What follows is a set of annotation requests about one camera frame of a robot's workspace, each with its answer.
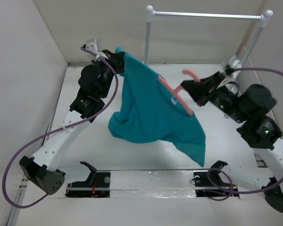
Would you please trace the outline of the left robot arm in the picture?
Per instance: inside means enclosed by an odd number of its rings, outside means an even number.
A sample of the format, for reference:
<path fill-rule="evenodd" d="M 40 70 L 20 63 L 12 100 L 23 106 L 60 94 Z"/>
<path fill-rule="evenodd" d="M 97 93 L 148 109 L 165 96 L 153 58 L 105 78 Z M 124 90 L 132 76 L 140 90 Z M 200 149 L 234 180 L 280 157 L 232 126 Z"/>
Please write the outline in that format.
<path fill-rule="evenodd" d="M 63 184 L 81 182 L 92 186 L 96 168 L 82 161 L 78 165 L 60 167 L 59 163 L 76 140 L 95 118 L 107 108 L 103 99 L 108 96 L 113 78 L 125 70 L 124 52 L 103 51 L 103 56 L 85 66 L 78 80 L 79 90 L 57 132 L 31 157 L 21 158 L 24 175 L 47 195 L 55 194 Z"/>

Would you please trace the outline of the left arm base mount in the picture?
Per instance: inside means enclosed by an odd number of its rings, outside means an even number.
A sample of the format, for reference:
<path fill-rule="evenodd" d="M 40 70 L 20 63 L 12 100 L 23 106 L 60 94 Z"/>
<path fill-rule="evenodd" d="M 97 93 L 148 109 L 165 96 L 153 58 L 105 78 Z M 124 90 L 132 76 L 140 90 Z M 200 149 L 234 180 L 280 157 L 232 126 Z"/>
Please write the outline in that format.
<path fill-rule="evenodd" d="M 65 192 L 68 198 L 109 198 L 111 171 L 97 171 L 85 161 L 80 164 L 86 167 L 88 176 L 83 181 L 74 181 L 67 185 Z"/>

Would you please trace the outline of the teal t shirt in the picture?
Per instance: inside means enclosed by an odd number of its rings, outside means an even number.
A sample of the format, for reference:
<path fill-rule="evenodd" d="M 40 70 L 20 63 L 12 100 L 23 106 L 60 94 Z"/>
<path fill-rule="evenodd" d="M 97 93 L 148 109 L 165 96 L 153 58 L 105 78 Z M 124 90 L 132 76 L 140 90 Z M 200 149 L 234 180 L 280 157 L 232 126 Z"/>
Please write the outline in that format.
<path fill-rule="evenodd" d="M 196 115 L 189 115 L 159 82 L 159 74 L 124 53 L 122 103 L 109 120 L 112 136 L 138 144 L 171 142 L 201 167 L 205 164 L 206 135 Z"/>

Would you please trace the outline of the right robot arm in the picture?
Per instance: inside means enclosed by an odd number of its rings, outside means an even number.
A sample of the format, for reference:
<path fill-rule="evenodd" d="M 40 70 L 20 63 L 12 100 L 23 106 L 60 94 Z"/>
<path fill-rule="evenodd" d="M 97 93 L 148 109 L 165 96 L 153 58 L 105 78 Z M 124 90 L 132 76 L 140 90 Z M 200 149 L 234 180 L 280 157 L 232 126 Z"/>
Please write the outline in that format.
<path fill-rule="evenodd" d="M 245 188 L 245 194 L 259 194 L 276 211 L 283 213 L 283 141 L 282 132 L 268 112 L 276 105 L 271 92 L 260 84 L 250 85 L 242 94 L 227 88 L 233 82 L 231 69 L 204 79 L 185 80 L 181 87 L 199 106 L 212 103 L 236 123 L 241 138 L 255 150 L 272 172 L 271 177 L 251 174 L 224 161 L 216 161 L 207 170 L 207 180 L 215 193 L 227 199 L 235 188 Z"/>

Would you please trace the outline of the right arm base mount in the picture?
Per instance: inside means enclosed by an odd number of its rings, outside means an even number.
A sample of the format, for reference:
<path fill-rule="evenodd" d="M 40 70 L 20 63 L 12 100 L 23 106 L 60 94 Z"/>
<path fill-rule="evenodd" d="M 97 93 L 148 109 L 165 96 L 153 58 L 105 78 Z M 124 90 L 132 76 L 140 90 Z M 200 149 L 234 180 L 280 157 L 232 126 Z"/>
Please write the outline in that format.
<path fill-rule="evenodd" d="M 238 191 L 238 187 L 236 185 L 231 185 L 227 178 L 221 179 L 222 173 L 218 170 L 223 170 L 227 165 L 228 163 L 224 161 L 217 161 L 209 169 L 196 170 L 193 172 L 193 178 L 190 180 L 190 185 L 194 186 L 196 197 L 206 197 L 219 202 L 225 201 L 230 197 L 240 197 L 239 194 L 223 191 L 211 183 L 211 181 L 213 181 L 223 189 Z"/>

